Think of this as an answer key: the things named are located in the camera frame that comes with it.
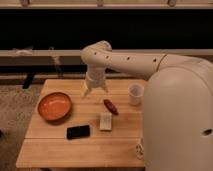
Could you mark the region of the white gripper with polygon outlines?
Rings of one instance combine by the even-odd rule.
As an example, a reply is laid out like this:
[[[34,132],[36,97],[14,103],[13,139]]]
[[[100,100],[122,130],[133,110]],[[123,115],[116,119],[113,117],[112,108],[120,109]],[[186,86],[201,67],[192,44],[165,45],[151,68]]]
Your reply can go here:
[[[89,75],[86,75],[86,86],[87,88],[85,88],[82,93],[83,98],[85,98],[91,92],[91,89],[93,88],[102,87],[102,89],[106,93],[109,92],[105,84],[105,76],[102,76],[100,78],[92,78]]]

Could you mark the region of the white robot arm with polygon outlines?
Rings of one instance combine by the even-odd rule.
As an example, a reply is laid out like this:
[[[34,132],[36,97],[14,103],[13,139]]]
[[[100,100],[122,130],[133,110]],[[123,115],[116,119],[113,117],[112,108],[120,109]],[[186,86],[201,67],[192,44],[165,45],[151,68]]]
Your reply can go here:
[[[168,53],[118,53],[106,41],[82,50],[89,90],[105,70],[148,80],[143,101],[146,171],[213,171],[213,63]]]

